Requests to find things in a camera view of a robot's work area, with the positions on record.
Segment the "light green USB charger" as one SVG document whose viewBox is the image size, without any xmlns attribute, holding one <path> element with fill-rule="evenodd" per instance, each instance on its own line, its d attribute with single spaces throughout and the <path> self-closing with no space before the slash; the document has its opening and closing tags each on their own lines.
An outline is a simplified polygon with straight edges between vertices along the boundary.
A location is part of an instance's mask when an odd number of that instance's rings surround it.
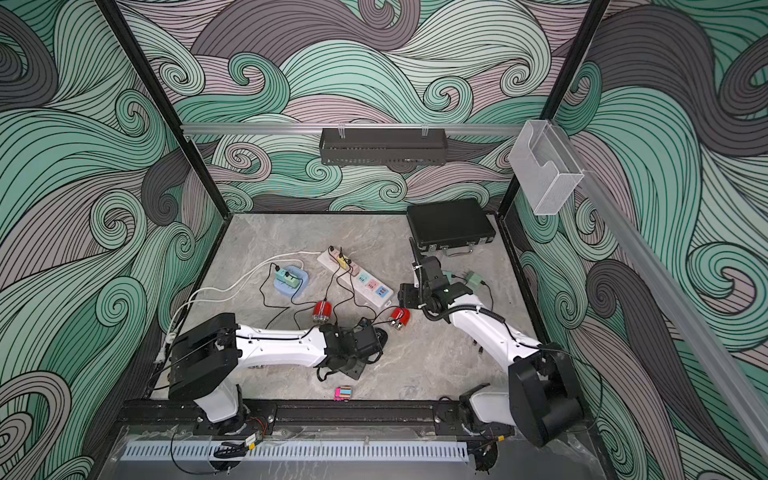
<svg viewBox="0 0 768 480">
<path fill-rule="evenodd" d="M 465 275 L 465 281 L 468 285 L 476 287 L 476 286 L 483 286 L 486 284 L 485 280 L 481 275 L 479 275 L 476 272 L 470 271 Z"/>
</svg>

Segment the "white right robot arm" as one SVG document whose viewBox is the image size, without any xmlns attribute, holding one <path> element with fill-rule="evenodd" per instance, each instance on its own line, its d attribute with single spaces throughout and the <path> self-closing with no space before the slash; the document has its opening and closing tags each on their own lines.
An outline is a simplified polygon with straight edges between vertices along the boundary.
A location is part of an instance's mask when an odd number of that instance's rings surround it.
<svg viewBox="0 0 768 480">
<path fill-rule="evenodd" d="M 469 394 L 475 419 L 511 426 L 538 447 L 584 419 L 579 380 L 561 347 L 511 327 L 468 285 L 450 280 L 436 257 L 418 256 L 412 270 L 414 282 L 401 286 L 401 305 L 463 331 L 507 373 L 505 391 L 482 386 Z"/>
</svg>

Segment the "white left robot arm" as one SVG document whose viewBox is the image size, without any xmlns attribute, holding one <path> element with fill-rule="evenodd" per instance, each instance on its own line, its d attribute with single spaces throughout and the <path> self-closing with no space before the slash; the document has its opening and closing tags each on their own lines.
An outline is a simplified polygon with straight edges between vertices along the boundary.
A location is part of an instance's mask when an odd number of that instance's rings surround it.
<svg viewBox="0 0 768 480">
<path fill-rule="evenodd" d="M 388 333 L 370 322 L 354 327 L 321 324 L 306 330 L 255 329 L 218 314 L 176 337 L 170 348 L 168 399 L 193 402 L 218 424 L 244 409 L 242 392 L 231 381 L 240 370 L 301 366 L 360 378 L 380 360 Z"/>
</svg>

